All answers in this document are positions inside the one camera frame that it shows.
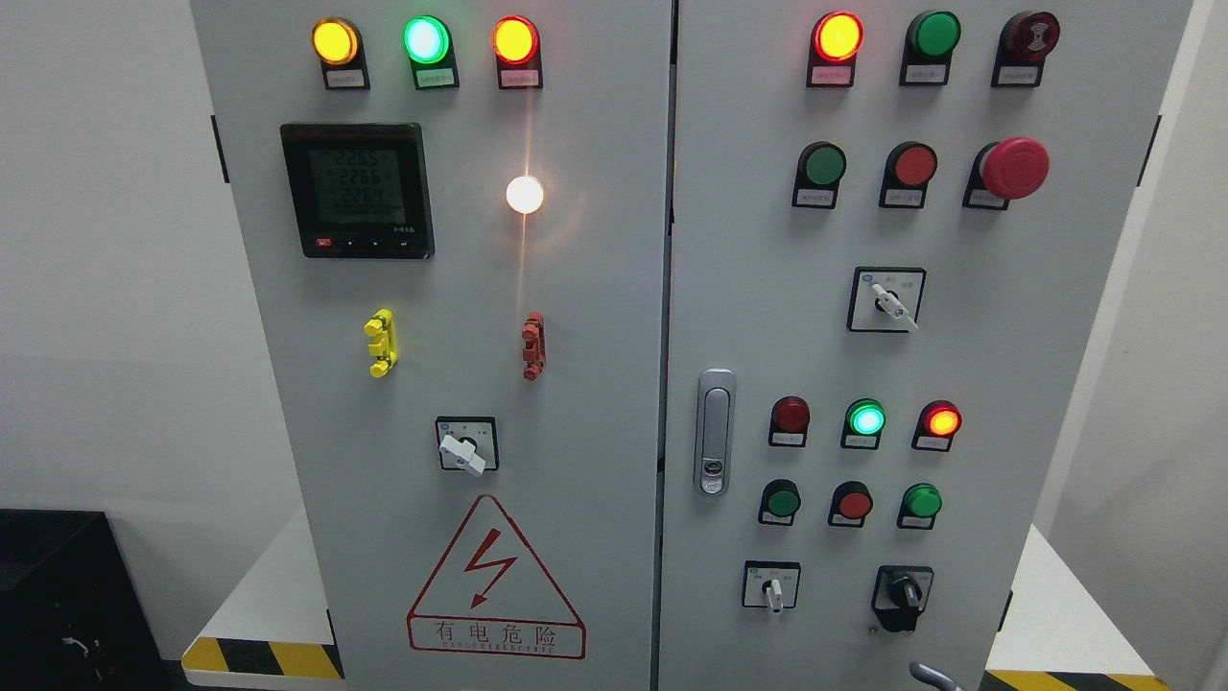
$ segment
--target green push button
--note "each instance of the green push button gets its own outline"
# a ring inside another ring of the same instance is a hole
[[[904,493],[904,511],[916,518],[933,518],[942,511],[942,495],[933,485],[915,485]]]
[[[810,151],[806,158],[806,177],[814,184],[833,184],[844,176],[845,164],[844,153],[826,144]]]
[[[768,511],[776,518],[788,518],[802,508],[802,498],[797,492],[782,490],[768,497]]]
[[[909,32],[912,49],[930,58],[941,58],[959,43],[959,20],[950,12],[926,12],[914,20]]]

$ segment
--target red push button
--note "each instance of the red push button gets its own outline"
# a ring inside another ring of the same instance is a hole
[[[1049,151],[1028,136],[1000,141],[981,158],[985,189],[1002,199],[1023,199],[1049,176]]]
[[[938,156],[933,150],[921,144],[914,144],[901,151],[895,158],[895,178],[904,184],[920,187],[933,177],[938,169]]]
[[[874,503],[869,500],[869,495],[862,495],[861,492],[853,492],[847,495],[845,498],[840,500],[840,515],[849,520],[860,520],[869,515],[869,509],[874,507]]]
[[[1023,12],[1007,23],[1003,39],[1006,49],[1022,63],[1039,63],[1054,52],[1062,27],[1049,12]]]
[[[786,396],[771,410],[771,420],[781,431],[801,434],[810,425],[810,407],[797,396]]]

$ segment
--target emergency stop button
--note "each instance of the emergency stop button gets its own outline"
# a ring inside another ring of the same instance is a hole
[[[1049,151],[1028,136],[1012,136],[981,149],[969,176],[964,205],[1005,210],[1012,199],[1040,189],[1049,177]]]

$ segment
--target digital power meter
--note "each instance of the digital power meter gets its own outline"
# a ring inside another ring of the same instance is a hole
[[[422,129],[281,125],[303,255],[427,259],[435,252]]]

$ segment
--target black box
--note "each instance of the black box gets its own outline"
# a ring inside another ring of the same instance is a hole
[[[168,687],[107,517],[0,511],[0,689]]]

